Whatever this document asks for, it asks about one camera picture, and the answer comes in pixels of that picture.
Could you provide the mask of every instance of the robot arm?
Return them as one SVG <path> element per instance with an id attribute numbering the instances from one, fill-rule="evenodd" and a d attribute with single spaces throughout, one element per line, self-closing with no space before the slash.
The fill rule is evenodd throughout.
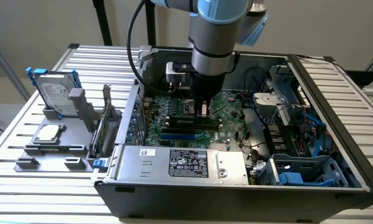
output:
<path id="1" fill-rule="evenodd" d="M 189 87 L 196 94 L 196 115 L 221 91 L 234 44 L 253 45 L 266 21 L 264 0 L 152 0 L 160 6 L 190 12 L 193 44 Z"/>

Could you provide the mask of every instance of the white wall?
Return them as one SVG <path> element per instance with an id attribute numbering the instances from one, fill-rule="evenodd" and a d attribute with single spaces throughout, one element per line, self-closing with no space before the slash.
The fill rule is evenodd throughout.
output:
<path id="1" fill-rule="evenodd" d="M 125 45 L 138 2 L 105 1 L 116 45 Z M 373 58 L 373 0 L 266 0 L 266 6 L 270 19 L 257 46 L 237 49 L 326 55 L 349 69 L 364 68 Z M 157 44 L 186 46 L 188 13 L 156 11 Z M 132 45 L 146 42 L 142 11 Z M 52 68 L 70 43 L 102 44 L 90 0 L 0 0 L 0 50 L 20 76 L 28 66 Z"/>

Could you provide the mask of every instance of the circuit board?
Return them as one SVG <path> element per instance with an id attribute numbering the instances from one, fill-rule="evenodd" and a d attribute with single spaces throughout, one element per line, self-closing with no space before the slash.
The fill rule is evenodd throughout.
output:
<path id="1" fill-rule="evenodd" d="M 145 146 L 160 147 L 162 146 L 161 130 L 165 127 L 166 117 L 194 117 L 193 106 L 188 104 L 192 99 L 157 96 L 149 101 L 148 104 L 145 103 L 148 121 Z M 242 137 L 246 127 L 241 116 L 241 101 L 236 99 L 236 94 L 229 91 L 220 92 L 212 100 L 210 112 L 209 118 L 221 120 L 221 128 L 218 130 L 197 130 L 198 137 L 196 140 L 166 140 L 169 141 L 169 147 L 213 148 L 217 143 L 221 146 L 226 144 L 228 151 L 241 151 L 234 134 L 238 132 L 240 137 Z"/>

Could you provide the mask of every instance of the slotted metal surface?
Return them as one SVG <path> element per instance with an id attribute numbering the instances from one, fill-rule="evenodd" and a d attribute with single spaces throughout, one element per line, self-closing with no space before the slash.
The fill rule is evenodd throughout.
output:
<path id="1" fill-rule="evenodd" d="M 300 61 L 373 166 L 373 102 L 332 63 Z"/>
<path id="2" fill-rule="evenodd" d="M 117 108 L 126 100 L 128 80 L 133 74 L 126 63 L 125 48 L 81 45 L 68 50 L 56 70 L 76 68 L 88 101 L 100 109 L 102 83 L 112 84 L 112 97 Z M 121 221 L 110 215 L 104 201 L 93 188 L 90 178 L 105 174 L 93 173 L 16 173 L 14 160 L 44 119 L 44 103 L 33 94 L 0 138 L 0 221 L 22 223 L 116 224 Z M 357 112 L 369 113 L 361 108 Z M 362 150 L 373 155 L 373 146 Z M 140 220 L 133 223 L 190 223 L 181 221 Z M 366 210 L 346 210 L 324 224 L 373 224 L 373 206 Z"/>

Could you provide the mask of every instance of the motherboard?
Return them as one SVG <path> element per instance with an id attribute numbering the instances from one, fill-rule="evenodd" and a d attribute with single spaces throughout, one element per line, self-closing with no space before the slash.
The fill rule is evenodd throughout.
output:
<path id="1" fill-rule="evenodd" d="M 208 124 L 208 128 L 177 129 L 168 128 L 172 119 L 193 119 L 193 99 L 156 96 L 144 99 L 144 111 L 146 117 L 145 146 L 209 148 L 224 151 L 241 151 L 240 138 L 246 133 L 241 100 L 237 92 L 222 91 L 209 105 L 210 115 L 206 120 L 218 122 L 216 126 Z"/>

